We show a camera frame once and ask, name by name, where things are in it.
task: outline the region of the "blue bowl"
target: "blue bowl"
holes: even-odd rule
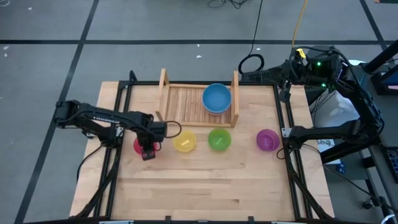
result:
[[[210,113],[221,114],[231,106],[231,92],[219,83],[205,88],[201,102]]]

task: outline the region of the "wooden dish rack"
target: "wooden dish rack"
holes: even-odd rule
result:
[[[239,117],[238,71],[234,71],[231,86],[231,106],[222,114],[213,115],[202,105],[203,91],[208,85],[173,84],[163,68],[159,81],[160,121],[177,121],[183,126],[233,128]]]

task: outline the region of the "plastic cup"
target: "plastic cup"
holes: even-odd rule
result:
[[[159,143],[155,142],[154,144],[154,150],[159,148]],[[138,143],[138,139],[134,140],[134,150],[137,154],[141,155],[142,154],[142,146]]]
[[[210,132],[208,142],[216,151],[225,151],[231,145],[231,135],[225,129],[214,129]]]
[[[274,151],[279,147],[279,136],[275,131],[263,129],[257,133],[257,146],[262,151]]]
[[[174,148],[180,152],[189,152],[197,144],[197,138],[191,131],[182,131],[177,137],[173,138]]]

